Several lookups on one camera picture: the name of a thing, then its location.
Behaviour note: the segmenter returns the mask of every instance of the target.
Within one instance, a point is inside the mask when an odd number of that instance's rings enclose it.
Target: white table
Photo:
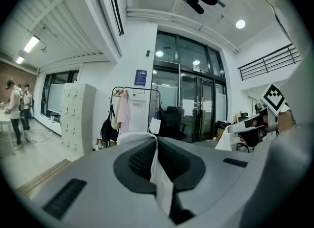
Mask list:
[[[11,144],[12,152],[13,152],[13,154],[15,155],[14,144],[13,144],[12,137],[11,137],[11,134],[12,134],[12,131],[11,131],[11,120],[10,120],[9,116],[6,116],[6,115],[4,114],[4,111],[3,111],[3,110],[0,110],[0,126],[1,126],[1,133],[3,132],[3,127],[2,127],[2,125],[7,125],[7,126],[8,126],[9,142],[10,142],[10,144]]]

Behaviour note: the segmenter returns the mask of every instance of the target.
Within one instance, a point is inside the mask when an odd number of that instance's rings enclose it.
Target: white shirt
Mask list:
[[[314,124],[314,48],[312,39],[290,0],[266,0],[273,8],[284,33],[298,49],[302,61],[281,92],[297,124]]]
[[[24,109],[29,109],[32,106],[32,103],[33,96],[30,94],[30,92],[27,91],[24,95]]]
[[[11,99],[10,99],[8,109],[11,110],[11,108],[15,104],[17,104],[18,106],[10,112],[10,115],[9,115],[10,119],[19,119],[20,118],[20,111],[19,111],[20,92],[18,90],[18,87],[15,87],[11,93]]]

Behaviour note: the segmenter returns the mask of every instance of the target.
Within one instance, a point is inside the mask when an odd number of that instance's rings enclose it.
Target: sign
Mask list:
[[[275,116],[278,116],[281,108],[286,103],[286,99],[275,84],[268,85],[262,93],[261,100],[275,114]]]
[[[136,70],[135,81],[134,81],[134,93],[145,94],[147,70]]]
[[[146,85],[147,70],[136,70],[134,85],[145,86]]]

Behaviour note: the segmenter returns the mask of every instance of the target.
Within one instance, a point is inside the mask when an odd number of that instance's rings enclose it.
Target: ceiling light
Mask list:
[[[244,20],[238,20],[235,24],[235,26],[239,29],[244,28],[245,27],[245,21]]]
[[[16,63],[21,64],[23,61],[24,61],[24,58],[20,56],[20,57],[16,60]]]
[[[155,55],[157,56],[157,57],[163,57],[163,51],[157,51],[156,53],[155,53]]]
[[[197,66],[197,65],[199,65],[200,63],[201,63],[201,62],[198,61],[198,60],[193,61],[193,65],[194,65],[194,66]]]
[[[29,53],[32,48],[39,42],[39,39],[35,36],[33,36],[30,41],[28,42],[28,44],[26,45],[26,47],[24,48],[24,51],[26,51],[27,53]]]

